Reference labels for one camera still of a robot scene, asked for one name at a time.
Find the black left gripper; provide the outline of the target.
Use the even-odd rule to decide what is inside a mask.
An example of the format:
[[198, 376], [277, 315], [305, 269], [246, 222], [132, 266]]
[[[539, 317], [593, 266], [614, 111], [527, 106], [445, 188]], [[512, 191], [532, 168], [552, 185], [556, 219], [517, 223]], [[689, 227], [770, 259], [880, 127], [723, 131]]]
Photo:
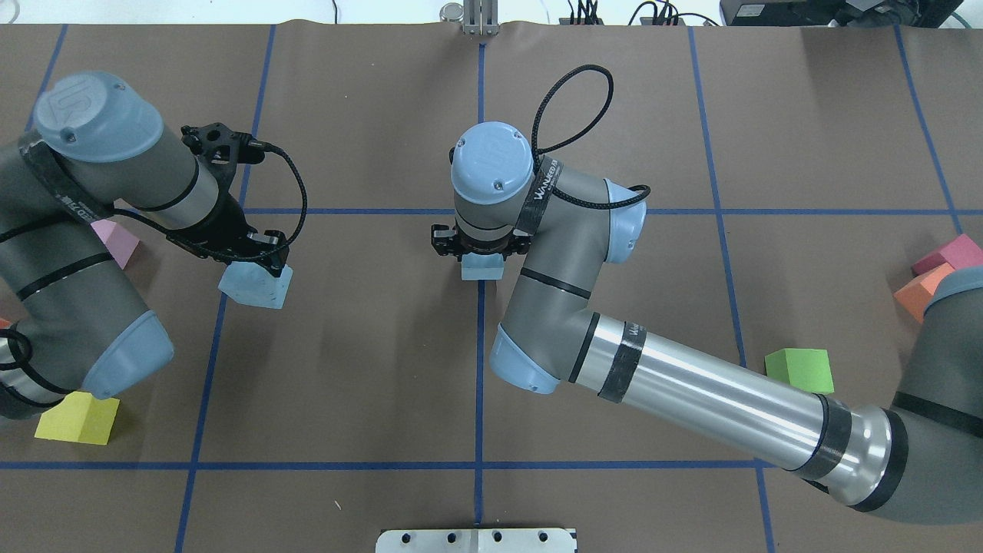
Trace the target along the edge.
[[260, 233], [251, 227], [231, 193], [219, 196], [217, 205], [199, 223], [186, 230], [172, 230], [166, 239], [201, 259], [219, 263], [255, 263], [272, 277], [281, 277], [290, 246], [280, 230]]

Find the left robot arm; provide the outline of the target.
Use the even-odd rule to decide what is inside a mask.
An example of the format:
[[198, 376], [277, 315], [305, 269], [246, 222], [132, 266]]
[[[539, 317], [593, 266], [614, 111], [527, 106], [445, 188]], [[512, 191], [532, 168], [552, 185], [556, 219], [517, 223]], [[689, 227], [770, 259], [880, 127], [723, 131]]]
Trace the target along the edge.
[[28, 313], [2, 330], [4, 419], [34, 418], [77, 391], [112, 398], [173, 358], [96, 221], [134, 218], [225, 263], [219, 290], [237, 303], [283, 306], [298, 232], [258, 231], [230, 192], [240, 164], [282, 148], [221, 123], [170, 132], [123, 78], [98, 71], [40, 94], [34, 122], [2, 148], [2, 279]]

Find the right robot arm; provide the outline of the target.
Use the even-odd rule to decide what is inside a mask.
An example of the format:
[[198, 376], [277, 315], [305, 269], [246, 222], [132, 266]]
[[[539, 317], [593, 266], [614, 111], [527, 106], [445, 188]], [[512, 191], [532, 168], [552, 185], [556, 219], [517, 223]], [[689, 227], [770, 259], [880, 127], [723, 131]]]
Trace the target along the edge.
[[499, 121], [467, 130], [449, 160], [455, 221], [432, 228], [433, 249], [456, 256], [470, 280], [499, 279], [510, 255], [525, 257], [487, 357], [501, 380], [533, 393], [583, 386], [741, 449], [857, 512], [906, 524], [979, 521], [979, 266], [959, 267], [929, 294], [891, 405], [849, 407], [747, 369], [737, 313], [733, 362], [661, 335], [674, 320], [699, 328], [713, 299], [733, 301], [723, 211], [707, 216], [723, 242], [720, 268], [671, 287], [649, 329], [591, 307], [603, 265], [637, 247], [648, 187], [565, 167]]

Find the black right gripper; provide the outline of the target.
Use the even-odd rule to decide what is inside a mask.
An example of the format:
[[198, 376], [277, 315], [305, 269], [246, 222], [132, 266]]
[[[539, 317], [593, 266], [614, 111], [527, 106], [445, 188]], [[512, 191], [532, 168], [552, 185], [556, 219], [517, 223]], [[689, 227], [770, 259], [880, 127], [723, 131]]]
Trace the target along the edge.
[[509, 234], [495, 240], [478, 240], [460, 231], [459, 228], [448, 225], [433, 224], [431, 226], [431, 245], [439, 256], [453, 256], [458, 261], [466, 254], [489, 256], [501, 254], [502, 258], [518, 254], [525, 255], [531, 247], [531, 236], [522, 231], [513, 230]]

